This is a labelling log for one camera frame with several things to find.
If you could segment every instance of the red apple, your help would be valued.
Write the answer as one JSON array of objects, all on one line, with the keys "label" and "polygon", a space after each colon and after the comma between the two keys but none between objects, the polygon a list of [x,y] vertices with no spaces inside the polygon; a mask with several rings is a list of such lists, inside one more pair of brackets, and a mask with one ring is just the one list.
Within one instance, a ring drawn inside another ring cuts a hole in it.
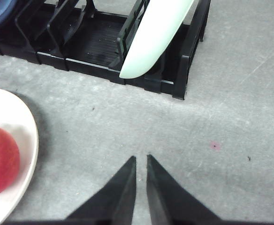
[{"label": "red apple", "polygon": [[12,135],[0,128],[0,192],[13,183],[20,165],[18,146]]}]

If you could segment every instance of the black dish rack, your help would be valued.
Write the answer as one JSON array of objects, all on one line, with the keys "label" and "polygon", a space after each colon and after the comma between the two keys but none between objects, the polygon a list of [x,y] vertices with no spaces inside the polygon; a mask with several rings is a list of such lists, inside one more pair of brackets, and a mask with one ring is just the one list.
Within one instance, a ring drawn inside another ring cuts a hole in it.
[{"label": "black dish rack", "polygon": [[203,41],[211,0],[199,0],[190,25],[182,24],[166,51],[145,75],[119,73],[149,0],[137,0],[129,16],[98,11],[93,0],[18,1],[0,27],[0,55],[72,70],[184,99],[189,68]]}]

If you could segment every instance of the gray floor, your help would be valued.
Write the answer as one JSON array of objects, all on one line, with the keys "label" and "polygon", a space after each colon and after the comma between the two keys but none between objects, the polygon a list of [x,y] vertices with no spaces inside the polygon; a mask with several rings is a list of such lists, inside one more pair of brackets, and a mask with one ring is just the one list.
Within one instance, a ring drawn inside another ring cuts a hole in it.
[{"label": "gray floor", "polygon": [[[125,14],[133,3],[96,1]],[[28,104],[40,135],[9,220],[65,218],[135,155],[133,224],[149,225],[152,153],[221,218],[274,222],[274,0],[212,0],[185,101],[7,56],[0,88]]]}]

